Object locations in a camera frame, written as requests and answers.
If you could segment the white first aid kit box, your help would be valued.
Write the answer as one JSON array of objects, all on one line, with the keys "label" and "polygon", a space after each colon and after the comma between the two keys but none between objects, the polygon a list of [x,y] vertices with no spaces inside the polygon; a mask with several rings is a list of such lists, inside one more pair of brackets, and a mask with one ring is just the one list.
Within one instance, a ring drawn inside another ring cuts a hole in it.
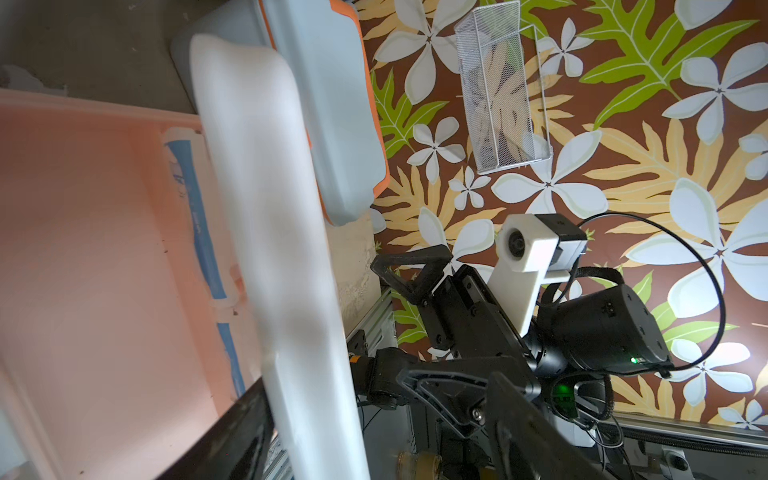
[{"label": "white first aid kit box", "polygon": [[[299,91],[269,48],[191,43],[197,115],[256,321],[261,377],[298,479],[369,477]],[[42,477],[1,407],[1,475]]]}]

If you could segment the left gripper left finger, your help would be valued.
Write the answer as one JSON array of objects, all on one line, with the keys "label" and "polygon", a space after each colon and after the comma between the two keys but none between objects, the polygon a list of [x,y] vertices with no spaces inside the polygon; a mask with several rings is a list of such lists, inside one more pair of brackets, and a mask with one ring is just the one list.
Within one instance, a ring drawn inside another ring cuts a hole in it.
[{"label": "left gripper left finger", "polygon": [[254,383],[162,479],[260,479],[274,434],[264,382]]}]

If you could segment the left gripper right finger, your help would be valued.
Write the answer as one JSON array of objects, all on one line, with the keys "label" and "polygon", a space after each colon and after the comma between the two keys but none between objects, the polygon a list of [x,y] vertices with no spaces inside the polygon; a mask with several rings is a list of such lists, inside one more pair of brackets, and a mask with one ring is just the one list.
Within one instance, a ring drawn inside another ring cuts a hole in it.
[{"label": "left gripper right finger", "polygon": [[600,472],[499,372],[490,375],[485,429],[499,479],[601,479]]}]

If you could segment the pink tray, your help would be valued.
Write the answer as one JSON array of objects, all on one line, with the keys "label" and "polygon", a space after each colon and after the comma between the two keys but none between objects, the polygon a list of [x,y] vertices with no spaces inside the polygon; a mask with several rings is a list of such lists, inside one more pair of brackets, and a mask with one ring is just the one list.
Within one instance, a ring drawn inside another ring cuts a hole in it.
[{"label": "pink tray", "polygon": [[1,407],[39,474],[152,479],[234,403],[164,154],[192,114],[1,93]]}]

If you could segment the white mesh basket right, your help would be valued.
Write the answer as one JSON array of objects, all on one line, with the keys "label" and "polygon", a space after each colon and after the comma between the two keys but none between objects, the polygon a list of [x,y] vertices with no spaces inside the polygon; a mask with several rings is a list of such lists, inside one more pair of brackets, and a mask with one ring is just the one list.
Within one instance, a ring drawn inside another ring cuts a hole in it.
[{"label": "white mesh basket right", "polygon": [[553,158],[536,30],[519,1],[480,6],[454,26],[475,169],[491,174]]}]

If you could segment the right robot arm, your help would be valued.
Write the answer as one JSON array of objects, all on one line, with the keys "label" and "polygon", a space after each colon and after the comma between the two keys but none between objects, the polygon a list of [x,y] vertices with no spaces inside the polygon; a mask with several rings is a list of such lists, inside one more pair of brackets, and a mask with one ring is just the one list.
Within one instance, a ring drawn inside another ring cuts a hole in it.
[{"label": "right robot arm", "polygon": [[494,373],[525,400],[566,418],[603,419],[611,393],[592,407],[579,399],[581,385],[671,371],[653,315],[616,271],[608,271],[611,288],[547,304],[521,334],[475,268],[444,273],[451,258],[448,247],[438,245],[373,260],[373,272],[417,308],[430,341],[450,358],[430,362],[395,347],[353,357],[353,389],[368,403],[384,409],[421,404],[466,438],[485,424]]}]

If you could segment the blue orange first aid kit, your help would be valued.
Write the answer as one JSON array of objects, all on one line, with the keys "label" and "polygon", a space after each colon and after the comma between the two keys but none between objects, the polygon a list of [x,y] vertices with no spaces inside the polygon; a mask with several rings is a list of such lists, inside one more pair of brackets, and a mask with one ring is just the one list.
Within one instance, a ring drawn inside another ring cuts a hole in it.
[{"label": "blue orange first aid kit", "polygon": [[228,1],[184,27],[170,54],[193,91],[190,44],[210,34],[276,50],[293,71],[327,220],[356,221],[389,170],[356,9],[345,1]]}]

